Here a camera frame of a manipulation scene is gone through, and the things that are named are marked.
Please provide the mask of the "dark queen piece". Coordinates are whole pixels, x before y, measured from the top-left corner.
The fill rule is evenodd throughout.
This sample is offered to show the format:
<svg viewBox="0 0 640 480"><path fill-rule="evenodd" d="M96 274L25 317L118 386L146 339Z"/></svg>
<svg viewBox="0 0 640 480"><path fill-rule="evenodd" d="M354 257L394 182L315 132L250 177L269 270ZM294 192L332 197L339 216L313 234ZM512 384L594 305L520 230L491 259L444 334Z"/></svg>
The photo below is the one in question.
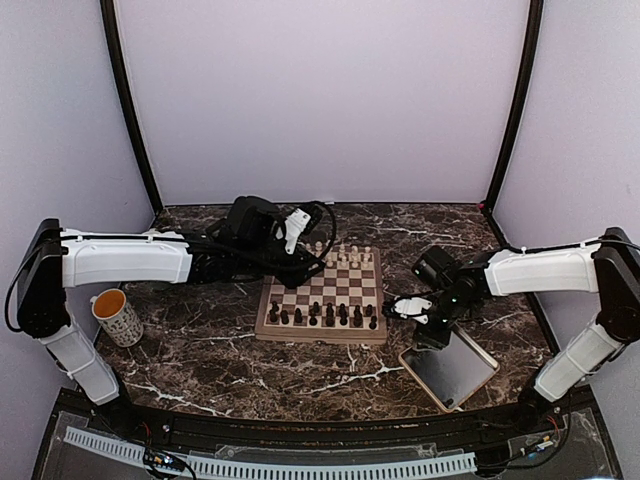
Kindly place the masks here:
<svg viewBox="0 0 640 480"><path fill-rule="evenodd" d="M347 326L349 324L349 312L344 303L341 303L338 309L340 324L342 326Z"/></svg>

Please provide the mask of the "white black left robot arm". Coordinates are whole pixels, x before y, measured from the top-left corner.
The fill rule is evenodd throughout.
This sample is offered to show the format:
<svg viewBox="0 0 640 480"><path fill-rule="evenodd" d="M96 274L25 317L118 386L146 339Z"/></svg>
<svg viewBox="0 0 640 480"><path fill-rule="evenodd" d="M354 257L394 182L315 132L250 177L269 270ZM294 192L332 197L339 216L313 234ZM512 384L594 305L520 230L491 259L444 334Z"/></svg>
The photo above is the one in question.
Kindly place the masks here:
<svg viewBox="0 0 640 480"><path fill-rule="evenodd" d="M240 196L227 215L203 232L92 233L43 220L10 283L4 320L13 333L38 340L120 436L141 427L113 369L76 325L67 290L128 282L205 285L273 276L287 288L321 272L329 249L300 245L332 209L310 201L283 215L274 203Z"/></svg>

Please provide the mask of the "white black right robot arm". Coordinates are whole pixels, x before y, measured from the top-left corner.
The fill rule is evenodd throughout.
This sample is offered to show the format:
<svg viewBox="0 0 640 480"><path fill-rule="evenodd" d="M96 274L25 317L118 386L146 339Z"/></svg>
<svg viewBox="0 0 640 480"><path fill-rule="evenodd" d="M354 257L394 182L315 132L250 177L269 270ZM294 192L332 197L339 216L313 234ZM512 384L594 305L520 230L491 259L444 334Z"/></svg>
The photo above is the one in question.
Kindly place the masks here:
<svg viewBox="0 0 640 480"><path fill-rule="evenodd" d="M415 266L431 290L399 301L396 309L401 318L415 322L419 350L445 348L455 322L493 297L539 292L598 296L594 318L520 393L510 424L521 434L534 432L572 387L639 339L639 247L618 227L568 245L509 246L467 263L431 247Z"/></svg>

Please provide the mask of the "dark bishop piece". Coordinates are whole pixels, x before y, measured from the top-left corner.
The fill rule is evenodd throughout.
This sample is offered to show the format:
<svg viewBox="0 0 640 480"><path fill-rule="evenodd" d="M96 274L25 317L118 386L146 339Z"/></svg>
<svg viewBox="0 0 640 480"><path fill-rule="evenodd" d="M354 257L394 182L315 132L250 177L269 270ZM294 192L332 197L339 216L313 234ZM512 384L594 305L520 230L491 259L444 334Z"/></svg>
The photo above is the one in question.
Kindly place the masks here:
<svg viewBox="0 0 640 480"><path fill-rule="evenodd" d="M294 324L296 326L304 325L304 317L300 308L296 308L294 311Z"/></svg>

